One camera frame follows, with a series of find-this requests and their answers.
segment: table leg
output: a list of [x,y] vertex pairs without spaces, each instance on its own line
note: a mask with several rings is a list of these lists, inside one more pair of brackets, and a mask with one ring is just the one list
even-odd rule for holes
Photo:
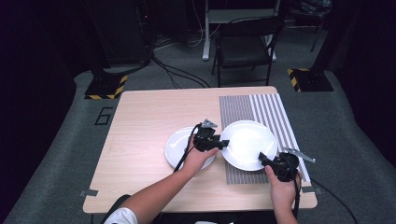
[[205,0],[205,45],[204,45],[204,54],[202,56],[202,60],[209,60],[209,51],[210,51],[210,36],[209,36],[209,5],[207,0]]

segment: dark background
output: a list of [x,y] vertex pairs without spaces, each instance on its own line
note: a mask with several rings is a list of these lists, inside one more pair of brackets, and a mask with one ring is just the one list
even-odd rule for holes
[[[181,31],[185,35],[197,29],[195,14],[191,13],[191,1],[177,1],[179,4],[173,2],[175,13],[165,17],[170,16],[169,21],[175,20],[172,15],[184,17],[178,27],[187,29]],[[20,197],[62,125],[76,91],[73,78],[93,66],[139,63],[148,57],[148,34],[161,29],[158,22],[142,23],[141,15],[136,16],[137,2],[1,1],[0,220]],[[195,1],[202,22],[204,2]],[[213,8],[224,4],[210,2]],[[261,4],[230,0],[228,8],[263,7]],[[321,64],[332,63],[358,125],[395,165],[396,22],[392,14],[396,4],[337,0],[333,5],[326,25],[331,38],[326,39],[318,58]],[[155,17],[155,10],[150,13]],[[128,15],[131,18],[121,27],[114,27],[120,24],[120,16]],[[142,31],[147,25],[151,30]],[[104,35],[117,39],[105,38],[108,42],[104,42]],[[110,52],[108,43],[113,49],[128,50]]]

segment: gray and white striped mat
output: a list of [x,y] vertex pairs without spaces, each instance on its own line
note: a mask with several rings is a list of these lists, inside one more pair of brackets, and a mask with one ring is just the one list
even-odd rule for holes
[[[294,133],[279,94],[220,96],[221,128],[238,120],[254,120],[269,128],[276,138],[278,152],[282,147],[298,149]],[[304,161],[300,159],[304,181],[310,181]],[[269,183],[263,170],[243,171],[226,162],[227,184]]]

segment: wooden table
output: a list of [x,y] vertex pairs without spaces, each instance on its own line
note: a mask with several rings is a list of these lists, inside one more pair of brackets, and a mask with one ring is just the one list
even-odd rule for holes
[[[103,214],[123,194],[172,174],[164,147],[179,129],[209,119],[219,125],[219,96],[276,93],[274,87],[126,91],[112,121],[83,210]],[[164,212],[271,210],[269,184],[227,185],[225,160],[219,152],[170,202]],[[317,205],[314,193],[302,193],[300,208]]]

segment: plate rim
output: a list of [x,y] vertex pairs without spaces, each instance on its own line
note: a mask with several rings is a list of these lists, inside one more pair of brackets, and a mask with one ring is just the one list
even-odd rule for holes
[[[227,125],[227,127],[224,128],[223,132],[221,133],[220,140],[222,140],[222,138],[221,138],[221,137],[222,137],[222,134],[224,133],[224,131],[226,131],[226,129],[227,129],[229,126],[235,125],[236,123],[240,123],[240,122],[254,123],[254,124],[256,124],[256,125],[258,125],[258,126],[260,126],[260,127],[263,127],[265,130],[267,130],[267,131],[271,134],[271,136],[274,138],[275,149],[276,149],[276,151],[277,151],[278,143],[277,143],[277,141],[276,141],[275,135],[271,132],[271,130],[270,130],[267,126],[263,125],[262,123],[260,123],[260,122],[258,122],[258,121],[256,121],[256,120],[240,119],[240,120],[237,120],[237,121],[235,121],[235,122],[230,123],[229,125]],[[244,170],[244,171],[258,171],[258,170],[260,170],[260,169],[263,168],[263,166],[262,166],[261,168],[259,168],[259,169],[256,169],[256,168],[249,169],[249,168],[246,168],[246,167],[241,168],[242,166],[239,166],[238,164],[235,164],[235,162],[229,161],[229,158],[228,158],[227,154],[224,154],[224,151],[223,151],[223,150],[221,151],[221,154],[223,155],[224,160],[226,160],[228,163],[230,163],[233,167],[235,167],[235,168],[237,168],[237,169]]]

